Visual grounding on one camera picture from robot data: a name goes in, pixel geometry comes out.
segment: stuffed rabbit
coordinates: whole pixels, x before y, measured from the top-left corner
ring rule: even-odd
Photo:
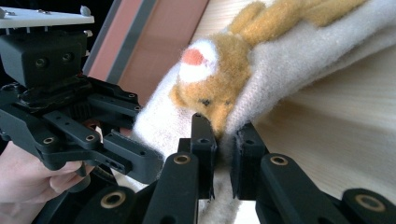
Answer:
[[[235,133],[282,98],[395,44],[395,11],[394,0],[254,2],[226,31],[184,50],[140,112],[132,138],[166,159],[177,152],[179,138],[191,136],[191,116],[206,116],[219,142],[219,162],[216,200],[203,202],[199,221],[233,222]]]

